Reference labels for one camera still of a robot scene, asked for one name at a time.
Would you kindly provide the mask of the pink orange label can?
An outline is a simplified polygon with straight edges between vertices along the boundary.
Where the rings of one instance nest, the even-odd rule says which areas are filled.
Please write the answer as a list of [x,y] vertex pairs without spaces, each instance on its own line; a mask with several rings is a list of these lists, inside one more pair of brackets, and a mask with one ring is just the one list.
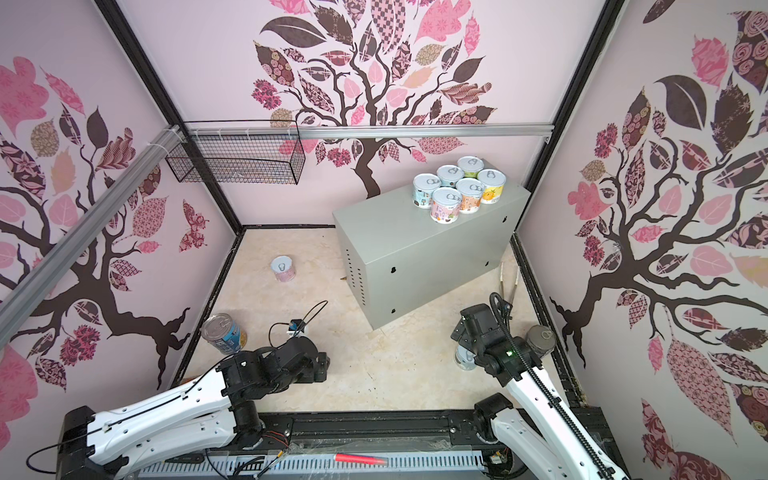
[[440,187],[431,196],[430,217],[440,224],[450,224],[457,220],[462,203],[462,195],[454,188]]

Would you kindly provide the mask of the orange red label can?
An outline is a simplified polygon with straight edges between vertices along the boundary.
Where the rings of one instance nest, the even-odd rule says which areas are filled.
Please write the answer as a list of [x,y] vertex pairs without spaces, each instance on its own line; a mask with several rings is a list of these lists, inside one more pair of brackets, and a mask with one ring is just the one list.
[[461,195],[459,212],[461,214],[473,214],[481,205],[485,191],[483,184],[475,178],[462,178],[456,183],[456,190]]

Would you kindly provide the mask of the grey blue label can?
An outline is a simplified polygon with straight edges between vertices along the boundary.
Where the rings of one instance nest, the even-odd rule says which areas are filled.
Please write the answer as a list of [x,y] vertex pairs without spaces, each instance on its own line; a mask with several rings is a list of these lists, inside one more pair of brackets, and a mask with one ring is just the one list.
[[462,345],[458,345],[455,351],[455,361],[457,365],[465,371],[471,371],[476,368],[475,363],[476,355],[463,347]]

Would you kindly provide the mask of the yellow label can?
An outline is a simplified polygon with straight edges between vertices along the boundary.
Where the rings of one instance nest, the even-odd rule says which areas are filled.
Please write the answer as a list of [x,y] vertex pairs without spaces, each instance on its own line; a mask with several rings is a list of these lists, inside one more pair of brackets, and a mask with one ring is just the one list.
[[496,203],[502,196],[507,177],[497,169],[486,168],[478,173],[477,180],[483,187],[481,203],[490,205]]

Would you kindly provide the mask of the light blue label can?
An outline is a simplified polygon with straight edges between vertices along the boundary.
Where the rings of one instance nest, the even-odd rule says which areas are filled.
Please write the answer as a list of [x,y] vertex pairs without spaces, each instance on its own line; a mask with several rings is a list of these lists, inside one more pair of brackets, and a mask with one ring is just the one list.
[[433,193],[442,186],[442,181],[436,174],[422,173],[414,177],[413,204],[420,209],[429,209]]

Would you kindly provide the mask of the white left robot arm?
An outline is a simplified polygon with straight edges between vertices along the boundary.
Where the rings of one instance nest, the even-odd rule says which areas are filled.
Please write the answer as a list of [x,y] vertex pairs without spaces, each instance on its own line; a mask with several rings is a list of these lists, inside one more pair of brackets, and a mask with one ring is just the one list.
[[256,403],[295,383],[326,380],[329,356],[306,336],[227,356],[187,384],[95,412],[68,412],[57,447],[58,479],[122,479],[206,449],[259,445],[267,428]]

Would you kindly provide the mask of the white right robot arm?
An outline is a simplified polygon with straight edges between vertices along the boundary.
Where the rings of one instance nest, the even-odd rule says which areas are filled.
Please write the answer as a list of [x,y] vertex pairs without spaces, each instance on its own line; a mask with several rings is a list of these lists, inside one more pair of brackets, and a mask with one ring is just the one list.
[[627,479],[557,392],[541,357],[510,333],[511,305],[497,293],[463,309],[451,339],[465,369],[479,368],[506,394],[474,407],[479,438],[508,447],[538,479]]

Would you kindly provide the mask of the teal white label can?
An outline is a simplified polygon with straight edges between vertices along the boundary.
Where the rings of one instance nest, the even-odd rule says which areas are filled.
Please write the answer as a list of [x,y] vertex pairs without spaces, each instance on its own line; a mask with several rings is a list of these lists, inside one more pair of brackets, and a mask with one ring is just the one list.
[[465,172],[456,165],[443,165],[437,169],[436,175],[442,187],[455,188],[457,183],[465,177]]

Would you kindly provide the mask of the green label can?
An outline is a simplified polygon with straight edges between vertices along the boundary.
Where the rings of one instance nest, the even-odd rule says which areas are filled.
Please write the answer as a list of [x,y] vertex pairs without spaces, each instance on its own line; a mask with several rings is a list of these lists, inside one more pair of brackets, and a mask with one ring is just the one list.
[[485,169],[484,161],[476,156],[463,156],[456,165],[464,172],[465,178],[477,178],[479,173]]

